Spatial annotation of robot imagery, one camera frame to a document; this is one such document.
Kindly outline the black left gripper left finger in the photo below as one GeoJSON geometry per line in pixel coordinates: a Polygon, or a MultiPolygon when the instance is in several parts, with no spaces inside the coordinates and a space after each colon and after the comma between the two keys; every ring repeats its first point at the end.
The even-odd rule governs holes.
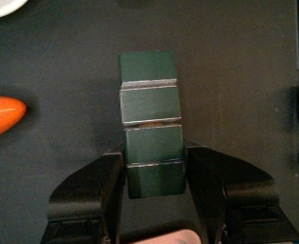
{"type": "Polygon", "coordinates": [[[123,152],[120,144],[54,189],[41,244],[120,244],[123,152]]]}

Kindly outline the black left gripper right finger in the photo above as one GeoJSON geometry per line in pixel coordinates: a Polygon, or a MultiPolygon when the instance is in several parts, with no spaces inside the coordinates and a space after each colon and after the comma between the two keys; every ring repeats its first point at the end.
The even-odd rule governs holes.
{"type": "Polygon", "coordinates": [[[201,145],[187,147],[187,181],[207,244],[295,242],[272,176],[201,145]]]}

